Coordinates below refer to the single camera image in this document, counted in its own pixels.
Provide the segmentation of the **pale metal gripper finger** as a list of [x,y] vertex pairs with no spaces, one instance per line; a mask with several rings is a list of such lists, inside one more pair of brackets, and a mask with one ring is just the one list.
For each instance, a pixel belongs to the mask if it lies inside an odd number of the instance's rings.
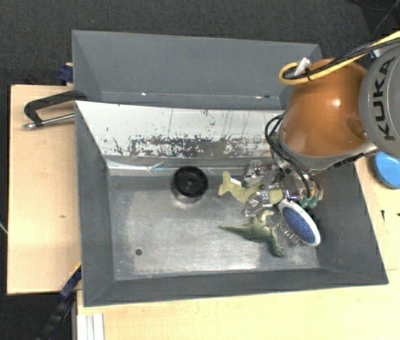
[[276,191],[258,191],[252,194],[243,209],[247,219],[265,219],[274,214],[274,206],[277,204]]
[[260,160],[252,160],[245,170],[243,177],[243,187],[250,188],[263,184],[265,177],[268,175],[272,165]]

